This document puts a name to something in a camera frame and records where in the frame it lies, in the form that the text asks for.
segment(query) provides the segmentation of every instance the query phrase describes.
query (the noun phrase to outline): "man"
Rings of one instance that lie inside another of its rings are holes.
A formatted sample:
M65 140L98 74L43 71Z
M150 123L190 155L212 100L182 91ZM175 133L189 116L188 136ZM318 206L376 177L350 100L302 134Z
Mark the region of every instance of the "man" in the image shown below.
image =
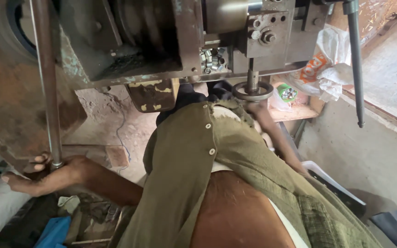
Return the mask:
M145 187L84 156L41 181L12 173L12 190L33 196L81 184L128 207L118 247L380 247L369 230L302 167L266 104L247 109L283 160L230 99L225 82L209 96L182 85L174 110L161 113L144 155ZM43 170L49 155L27 172Z

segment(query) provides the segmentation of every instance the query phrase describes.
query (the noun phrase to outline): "white undershirt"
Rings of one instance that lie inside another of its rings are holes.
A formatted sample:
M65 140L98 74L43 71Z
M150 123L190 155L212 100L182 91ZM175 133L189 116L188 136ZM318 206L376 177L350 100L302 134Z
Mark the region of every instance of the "white undershirt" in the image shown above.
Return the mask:
M240 117L236 115L234 112L231 110L221 107L221 106L214 106L213 107L213 116L218 119L218 117L221 116L227 116L234 118L238 121L240 121ZM217 161L214 161L212 164L212 172L220 171L220 170L230 170L232 171L228 166L225 166ZM284 214L279 210L279 208L269 199L270 204L273 206L273 209L275 212L277 212L278 217L280 218L281 222L283 223L284 227L286 228L287 232L290 235L290 238L293 241L293 244L295 245L295 248L308 248L304 240L301 238L301 236L298 234L298 232L295 230L295 228L292 226L292 224L289 222L289 220L284 216Z

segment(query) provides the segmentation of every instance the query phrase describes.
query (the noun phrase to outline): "metal rod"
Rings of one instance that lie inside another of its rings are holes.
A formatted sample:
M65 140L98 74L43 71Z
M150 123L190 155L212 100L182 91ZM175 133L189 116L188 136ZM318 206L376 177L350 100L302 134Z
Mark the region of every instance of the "metal rod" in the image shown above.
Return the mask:
M255 95L258 92L258 71L253 71L254 59L249 59L249 70L247 71L247 83L245 92L249 95Z
M350 48L352 51L353 81L356 96L356 115L358 116L359 127L364 127L364 89L363 73L361 63L361 42L358 29L358 12L347 15L349 20Z
M59 134L59 109L56 88L55 57L52 47L52 30L50 25L50 0L30 0L33 26L36 39L39 73L42 92L45 97L48 139L53 158L53 168L62 166L61 140Z

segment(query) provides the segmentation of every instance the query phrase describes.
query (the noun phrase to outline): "blue cloth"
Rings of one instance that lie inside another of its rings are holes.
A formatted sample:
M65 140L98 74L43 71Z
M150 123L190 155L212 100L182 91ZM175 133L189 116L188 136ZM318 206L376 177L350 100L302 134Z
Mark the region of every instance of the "blue cloth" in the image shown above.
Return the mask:
M51 218L34 248L62 248L70 228L71 217Z

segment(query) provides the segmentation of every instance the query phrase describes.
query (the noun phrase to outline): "green container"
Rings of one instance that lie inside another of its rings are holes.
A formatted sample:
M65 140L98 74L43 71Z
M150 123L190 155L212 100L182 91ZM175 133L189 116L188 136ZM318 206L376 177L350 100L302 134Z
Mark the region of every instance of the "green container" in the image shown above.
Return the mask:
M289 85L283 83L277 87L278 95L283 99L284 102L294 101L298 92Z

